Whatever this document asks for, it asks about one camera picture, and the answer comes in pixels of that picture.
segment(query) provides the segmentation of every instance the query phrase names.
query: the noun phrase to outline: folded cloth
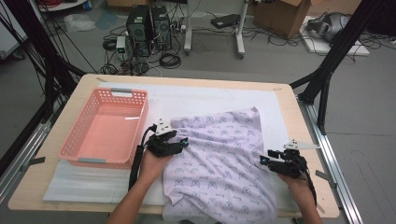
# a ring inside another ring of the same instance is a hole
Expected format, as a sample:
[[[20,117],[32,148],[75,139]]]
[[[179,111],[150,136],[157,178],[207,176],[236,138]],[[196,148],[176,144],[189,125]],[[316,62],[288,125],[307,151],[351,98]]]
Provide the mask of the folded cloth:
[[[276,196],[267,171],[254,164],[263,154],[257,108],[175,118],[173,141],[189,137],[163,173],[169,202],[164,220],[194,223],[275,223]]]

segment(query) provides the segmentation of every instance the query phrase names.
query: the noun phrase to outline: purple fabric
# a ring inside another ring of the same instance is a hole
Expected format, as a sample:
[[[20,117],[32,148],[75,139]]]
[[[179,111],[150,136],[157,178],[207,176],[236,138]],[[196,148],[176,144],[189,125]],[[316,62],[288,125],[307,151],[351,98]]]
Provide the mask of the purple fabric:
[[[253,107],[172,119],[174,141],[190,145],[164,169],[170,201],[163,218],[194,223],[275,223],[276,196],[268,172],[254,161],[263,154],[261,120]]]

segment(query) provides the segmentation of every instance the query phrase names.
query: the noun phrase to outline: gray floor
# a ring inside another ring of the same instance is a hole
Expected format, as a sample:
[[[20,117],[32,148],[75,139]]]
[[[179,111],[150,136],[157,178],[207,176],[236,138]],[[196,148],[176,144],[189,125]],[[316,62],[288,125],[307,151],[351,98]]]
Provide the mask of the gray floor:
[[[94,21],[99,21],[105,15],[102,8],[89,12],[75,8],[64,14],[72,12],[86,13]],[[195,22],[210,26],[208,21],[208,18],[201,18]],[[70,34],[95,69],[104,63],[103,36],[109,30],[123,25],[125,19],[117,18],[113,23],[108,24],[105,30]],[[61,38],[66,43],[72,63],[91,71],[63,35]],[[233,36],[196,34],[192,46],[195,51],[189,57],[181,51],[181,66],[175,70],[160,68],[162,76],[291,83],[313,72],[323,60],[323,57],[308,53],[303,43],[297,47],[275,46],[267,42],[267,35],[258,35],[253,40],[245,38],[244,41],[246,56],[240,60],[235,54]],[[384,47],[369,50],[369,57],[357,57],[355,63],[345,58],[335,71],[326,130],[363,222],[394,223],[396,176],[393,169],[396,168],[396,151],[392,146],[396,145],[396,50]],[[149,77],[159,75],[155,69],[147,73]],[[28,60],[0,62],[0,86],[0,120],[3,129],[0,134],[0,156],[3,156],[41,105],[43,96]],[[106,219],[103,213],[10,211],[7,200],[1,203],[0,223],[103,223]],[[343,215],[324,221],[346,223]],[[283,218],[278,222],[290,223]]]

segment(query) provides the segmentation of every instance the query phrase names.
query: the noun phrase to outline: tabletop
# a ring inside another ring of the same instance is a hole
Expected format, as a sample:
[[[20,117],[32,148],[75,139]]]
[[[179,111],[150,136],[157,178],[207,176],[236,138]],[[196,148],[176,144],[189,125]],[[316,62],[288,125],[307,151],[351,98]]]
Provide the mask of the tabletop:
[[[55,173],[58,164],[58,151],[62,147],[64,139],[72,129],[74,120],[84,106],[91,91],[98,87],[101,82],[135,83],[149,85],[167,85],[183,87],[207,87],[237,90],[272,91],[276,94],[280,110],[285,121],[289,136],[306,143],[312,143],[311,135],[305,124],[303,114],[298,106],[291,87],[287,84],[240,82],[223,80],[206,80],[190,78],[166,78],[166,77],[122,77],[109,75],[85,75],[78,83],[75,91],[64,107],[60,117],[53,125],[43,146],[37,152],[36,158],[45,157],[43,163],[32,165],[24,175],[21,183],[8,202],[12,210],[33,211],[85,211],[85,212],[111,212],[114,203],[66,203],[44,202],[43,196]],[[318,212],[321,217],[338,217],[338,205],[332,194],[327,180],[314,175],[314,171],[323,172],[318,153],[315,149],[301,151],[302,156],[308,161],[312,179],[318,195]],[[161,214],[163,206],[145,205],[140,208],[140,213]],[[279,211],[279,217],[296,217],[299,213]]]

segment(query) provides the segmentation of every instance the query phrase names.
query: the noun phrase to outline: pink plastic basket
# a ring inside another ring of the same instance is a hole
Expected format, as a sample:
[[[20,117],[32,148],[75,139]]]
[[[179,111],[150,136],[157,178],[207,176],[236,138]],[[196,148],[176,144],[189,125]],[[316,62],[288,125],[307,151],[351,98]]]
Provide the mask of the pink plastic basket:
[[[78,166],[130,169],[148,110],[146,91],[96,88],[59,158]]]

